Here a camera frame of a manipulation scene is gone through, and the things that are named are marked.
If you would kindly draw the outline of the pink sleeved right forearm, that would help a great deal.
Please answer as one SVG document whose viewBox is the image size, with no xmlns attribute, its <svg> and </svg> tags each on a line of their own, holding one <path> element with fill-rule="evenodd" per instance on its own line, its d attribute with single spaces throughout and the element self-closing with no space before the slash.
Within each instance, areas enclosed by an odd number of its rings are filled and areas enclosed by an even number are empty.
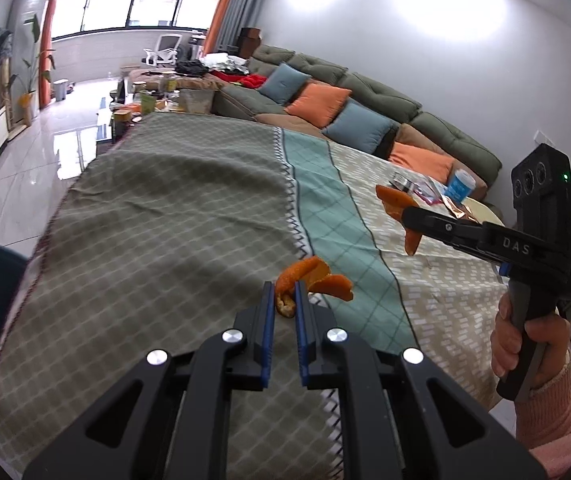
<svg viewBox="0 0 571 480">
<path fill-rule="evenodd" d="M 554 378 L 515 404 L 520 444 L 545 468 L 549 479 L 560 479 L 571 468 L 571 357 Z"/>
</svg>

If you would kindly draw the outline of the person right hand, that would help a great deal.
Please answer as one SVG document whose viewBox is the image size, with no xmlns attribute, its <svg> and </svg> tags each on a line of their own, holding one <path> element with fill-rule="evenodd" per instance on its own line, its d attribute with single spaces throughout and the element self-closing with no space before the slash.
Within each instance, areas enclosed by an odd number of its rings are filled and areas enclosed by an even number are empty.
<svg viewBox="0 0 571 480">
<path fill-rule="evenodd" d="M 514 370 L 519 362 L 522 334 L 511 323 L 512 304 L 505 292 L 499 300 L 495 328 L 491 333 L 491 369 L 499 378 Z M 537 389 L 556 378 L 566 366 L 570 344 L 570 323 L 558 313 L 535 318 L 524 325 L 528 337 L 546 346 L 532 382 Z"/>
</svg>

